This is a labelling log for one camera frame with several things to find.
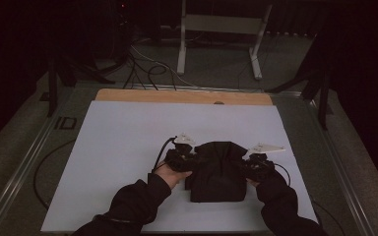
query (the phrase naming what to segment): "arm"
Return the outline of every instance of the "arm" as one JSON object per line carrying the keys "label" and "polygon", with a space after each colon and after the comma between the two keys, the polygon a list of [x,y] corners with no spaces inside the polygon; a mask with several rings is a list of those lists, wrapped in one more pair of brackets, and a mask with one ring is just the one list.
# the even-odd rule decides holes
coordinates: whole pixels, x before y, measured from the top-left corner
{"label": "arm", "polygon": [[167,165],[161,165],[155,174],[149,174],[147,184],[138,180],[120,189],[109,211],[82,226],[73,236],[140,235],[143,225],[155,220],[158,207],[171,194],[171,189],[190,174],[176,173]]}
{"label": "arm", "polygon": [[256,187],[258,199],[265,204],[262,216],[278,236],[327,236],[314,221],[297,215],[297,195],[278,172],[262,183],[248,180]]}

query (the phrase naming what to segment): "person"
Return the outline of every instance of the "person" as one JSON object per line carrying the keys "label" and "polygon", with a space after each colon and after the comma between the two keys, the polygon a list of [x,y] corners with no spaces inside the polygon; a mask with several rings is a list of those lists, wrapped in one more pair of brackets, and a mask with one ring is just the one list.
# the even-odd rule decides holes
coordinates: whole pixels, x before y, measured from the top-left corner
{"label": "person", "polygon": [[[73,236],[140,235],[143,225],[156,219],[158,207],[171,190],[192,172],[174,172],[161,163],[148,181],[121,188],[114,196],[109,211],[98,214],[80,227]],[[247,179],[256,188],[258,200],[263,202],[261,213],[266,225],[277,236],[327,236],[314,221],[297,215],[297,195],[277,171],[261,183]]]}

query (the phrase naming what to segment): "black sleeve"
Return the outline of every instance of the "black sleeve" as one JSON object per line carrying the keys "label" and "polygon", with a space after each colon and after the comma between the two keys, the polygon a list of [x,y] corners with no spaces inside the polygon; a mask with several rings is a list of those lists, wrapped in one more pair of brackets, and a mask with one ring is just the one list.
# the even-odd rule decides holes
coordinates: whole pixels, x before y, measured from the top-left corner
{"label": "black sleeve", "polygon": [[277,236],[327,236],[319,224],[297,215],[296,192],[278,172],[259,184],[256,191],[265,204],[263,219]]}
{"label": "black sleeve", "polygon": [[170,194],[161,177],[149,174],[148,184],[138,180],[120,189],[109,211],[79,228],[73,236],[140,235],[143,225],[155,220],[158,207]]}

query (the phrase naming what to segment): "white tabletop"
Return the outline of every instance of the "white tabletop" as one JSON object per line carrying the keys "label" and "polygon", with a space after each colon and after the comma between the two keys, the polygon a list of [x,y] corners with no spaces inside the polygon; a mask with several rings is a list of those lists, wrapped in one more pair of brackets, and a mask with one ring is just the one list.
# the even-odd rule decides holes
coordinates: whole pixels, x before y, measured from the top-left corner
{"label": "white tabletop", "polygon": [[[245,148],[258,143],[284,147],[286,151],[268,157],[289,172],[299,215],[316,221],[276,106],[93,101],[41,231],[75,231],[95,214],[107,212],[121,187],[147,180],[161,146],[181,133],[196,146],[231,141]],[[263,205],[251,186],[243,202],[198,204],[189,201],[183,185],[173,189],[143,232],[267,230],[260,215]]]}

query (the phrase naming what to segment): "black bag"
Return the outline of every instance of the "black bag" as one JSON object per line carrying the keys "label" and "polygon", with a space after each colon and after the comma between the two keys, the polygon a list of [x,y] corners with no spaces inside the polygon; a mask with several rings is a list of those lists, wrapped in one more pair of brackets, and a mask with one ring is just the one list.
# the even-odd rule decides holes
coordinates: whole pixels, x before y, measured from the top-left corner
{"label": "black bag", "polygon": [[195,147],[208,161],[201,163],[186,178],[185,189],[191,190],[194,203],[241,202],[246,194],[246,180],[235,164],[247,149],[232,142],[211,142]]}

